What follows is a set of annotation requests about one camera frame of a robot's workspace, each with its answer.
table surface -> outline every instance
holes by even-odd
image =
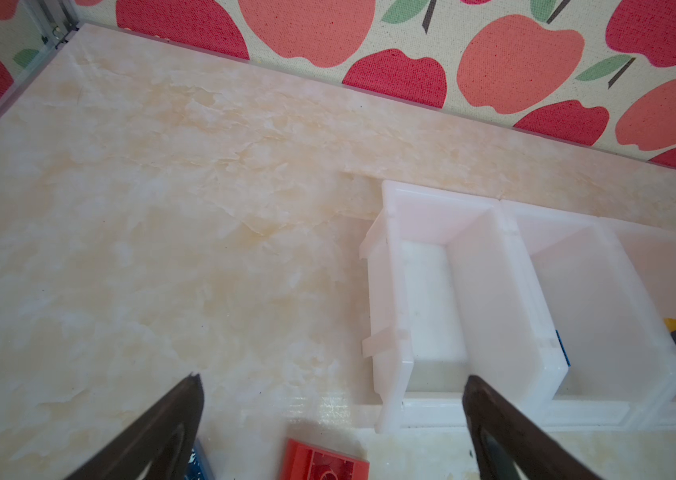
[[[63,477],[189,372],[218,479],[286,436],[478,478],[463,428],[355,428],[384,178],[676,230],[674,170],[84,25],[0,119],[0,478]],[[676,478],[676,432],[554,436]]]

apple stem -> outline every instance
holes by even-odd
[[[552,13],[551,16],[548,18],[548,20],[546,20],[546,24],[552,23],[554,21],[554,18],[556,18],[558,14],[562,13],[562,10],[564,9],[564,7],[567,6],[568,3],[570,3],[570,0],[562,0],[562,3],[560,3],[559,6],[556,7],[554,13]]]
[[[633,63],[634,60],[636,60],[636,57],[631,57],[631,60],[626,62],[626,64],[623,65],[620,68],[620,70],[618,70],[618,72],[610,79],[610,81],[607,82],[607,90],[610,90],[610,87],[612,87],[612,84],[614,84],[617,81],[617,79],[620,78],[620,76],[623,74],[623,72],[625,72],[626,69],[631,66],[631,64]]]
[[[429,9],[426,10],[426,15],[423,17],[423,31],[426,32],[426,34],[429,33],[429,24],[431,23],[431,16],[434,14],[435,6],[436,0],[431,0],[431,2],[429,2]]]

red lego brick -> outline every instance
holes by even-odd
[[[369,473],[364,460],[288,438],[279,480],[367,480]]]

green leaf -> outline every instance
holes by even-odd
[[[626,62],[631,60],[631,55],[615,55],[613,57],[605,58],[601,62],[588,68],[585,72],[575,77],[576,80],[582,82],[589,82],[596,80],[604,75],[609,75],[622,67]]]
[[[556,0],[530,0],[530,11],[538,22],[546,22],[554,11]]]
[[[39,50],[35,50],[34,48],[24,48],[20,52],[16,53],[12,59],[15,61],[15,63],[26,68],[28,64],[34,60],[34,57],[37,56],[37,53],[39,53]]]
[[[428,4],[429,0],[396,0],[383,14],[381,21],[386,23],[407,22],[410,18],[419,14],[423,7]]]

marble tabletop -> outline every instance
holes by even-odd
[[[674,170],[85,24],[0,119],[0,478],[62,478],[190,372],[218,479],[286,436],[478,478],[465,429],[354,416],[384,178],[676,230]],[[676,478],[676,432],[554,437]]]

